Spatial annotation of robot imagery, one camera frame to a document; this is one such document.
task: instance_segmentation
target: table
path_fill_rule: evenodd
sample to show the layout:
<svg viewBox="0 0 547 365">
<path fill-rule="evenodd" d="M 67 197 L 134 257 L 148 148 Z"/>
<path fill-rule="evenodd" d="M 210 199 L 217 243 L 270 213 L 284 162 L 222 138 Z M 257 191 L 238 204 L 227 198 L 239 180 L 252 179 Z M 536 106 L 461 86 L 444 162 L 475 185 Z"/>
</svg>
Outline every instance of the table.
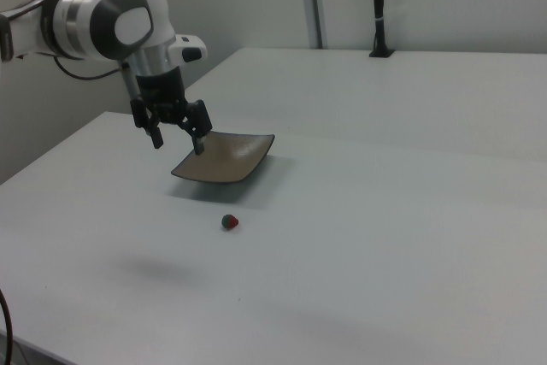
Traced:
<svg viewBox="0 0 547 365">
<path fill-rule="evenodd" d="M 546 68 L 240 50 L 187 93 L 276 133 L 239 185 L 101 115 L 0 186 L 15 334 L 79 364 L 543 364 Z"/>
</svg>

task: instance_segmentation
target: gray table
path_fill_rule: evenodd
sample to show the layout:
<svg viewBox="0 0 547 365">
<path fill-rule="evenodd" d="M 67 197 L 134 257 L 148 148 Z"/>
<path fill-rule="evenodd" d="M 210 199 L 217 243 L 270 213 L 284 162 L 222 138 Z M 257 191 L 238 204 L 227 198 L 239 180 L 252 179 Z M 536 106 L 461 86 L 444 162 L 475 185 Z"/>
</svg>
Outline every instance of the gray table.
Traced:
<svg viewBox="0 0 547 365">
<path fill-rule="evenodd" d="M 104 114 L 0 186 L 15 333 L 81 364 L 543 364 L 547 58 L 367 55 L 241 50 L 190 88 L 277 134 L 243 184 Z"/>
</svg>

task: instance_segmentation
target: small red object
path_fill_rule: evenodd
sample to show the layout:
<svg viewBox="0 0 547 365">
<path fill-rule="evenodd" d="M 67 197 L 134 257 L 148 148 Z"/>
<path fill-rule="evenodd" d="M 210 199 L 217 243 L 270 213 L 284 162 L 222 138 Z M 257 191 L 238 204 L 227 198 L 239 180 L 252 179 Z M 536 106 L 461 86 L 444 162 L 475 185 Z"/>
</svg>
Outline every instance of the small red object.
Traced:
<svg viewBox="0 0 547 365">
<path fill-rule="evenodd" d="M 222 226 L 226 230 L 231 230 L 237 227 L 238 224 L 239 224 L 239 220 L 231 214 L 226 214 L 224 217 L 222 217 Z"/>
</svg>

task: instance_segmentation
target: wall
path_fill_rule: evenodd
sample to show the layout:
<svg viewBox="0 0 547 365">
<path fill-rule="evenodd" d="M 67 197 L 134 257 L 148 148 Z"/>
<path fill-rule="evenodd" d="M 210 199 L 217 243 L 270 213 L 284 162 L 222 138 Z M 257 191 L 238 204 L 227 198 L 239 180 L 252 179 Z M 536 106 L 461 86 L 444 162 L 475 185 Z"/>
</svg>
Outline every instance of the wall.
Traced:
<svg viewBox="0 0 547 365">
<path fill-rule="evenodd" d="M 322 0 L 326 43 L 371 49 L 373 0 Z M 385 0 L 390 46 L 400 50 L 547 52 L 546 0 Z"/>
<path fill-rule="evenodd" d="M 12 9 L 21 1 L 0 0 L 0 10 Z M 68 66 L 85 75 L 113 67 L 95 62 Z M 97 82 L 81 82 L 70 79 L 44 56 L 28 56 L 23 61 L 3 64 L 0 183 L 105 110 L 128 110 L 126 89 L 118 75 Z"/>
</svg>

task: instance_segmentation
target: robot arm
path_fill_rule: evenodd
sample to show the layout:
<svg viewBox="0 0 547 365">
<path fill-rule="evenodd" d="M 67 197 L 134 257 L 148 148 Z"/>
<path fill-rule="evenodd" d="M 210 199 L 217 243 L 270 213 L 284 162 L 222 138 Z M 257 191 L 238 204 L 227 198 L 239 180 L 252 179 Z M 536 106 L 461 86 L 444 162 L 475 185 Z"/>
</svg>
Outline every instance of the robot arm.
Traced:
<svg viewBox="0 0 547 365">
<path fill-rule="evenodd" d="M 187 131 L 197 154 L 212 129 L 204 103 L 188 103 L 180 67 L 207 57 L 200 38 L 175 34 L 167 0 L 32 0 L 0 14 L 2 61 L 38 52 L 68 59 L 127 61 L 140 94 L 135 126 L 156 148 L 158 124 Z"/>
</svg>

